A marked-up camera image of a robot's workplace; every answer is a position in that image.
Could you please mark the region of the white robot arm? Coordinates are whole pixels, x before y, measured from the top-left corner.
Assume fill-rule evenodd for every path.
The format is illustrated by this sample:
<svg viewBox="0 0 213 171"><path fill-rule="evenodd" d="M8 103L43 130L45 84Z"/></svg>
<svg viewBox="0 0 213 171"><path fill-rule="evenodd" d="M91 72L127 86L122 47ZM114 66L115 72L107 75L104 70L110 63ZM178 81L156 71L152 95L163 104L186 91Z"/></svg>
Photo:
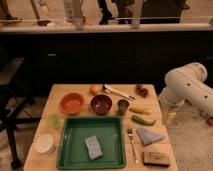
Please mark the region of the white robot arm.
<svg viewBox="0 0 213 171"><path fill-rule="evenodd" d="M171 123L186 100L213 118L213 88L204 83L207 76L207 69L198 62L172 69L165 75L166 87L158 95L164 125Z"/></svg>

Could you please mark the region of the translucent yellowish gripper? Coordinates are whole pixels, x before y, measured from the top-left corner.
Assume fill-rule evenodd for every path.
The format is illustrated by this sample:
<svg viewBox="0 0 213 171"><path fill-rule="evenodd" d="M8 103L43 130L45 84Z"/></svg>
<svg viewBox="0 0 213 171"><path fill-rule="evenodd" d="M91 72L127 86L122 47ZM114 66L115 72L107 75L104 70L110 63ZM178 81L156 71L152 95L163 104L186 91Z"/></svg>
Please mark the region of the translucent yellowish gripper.
<svg viewBox="0 0 213 171"><path fill-rule="evenodd" d="M174 108L166 103L160 103L161 111L162 111L162 123L167 126L176 116L176 112Z"/></svg>

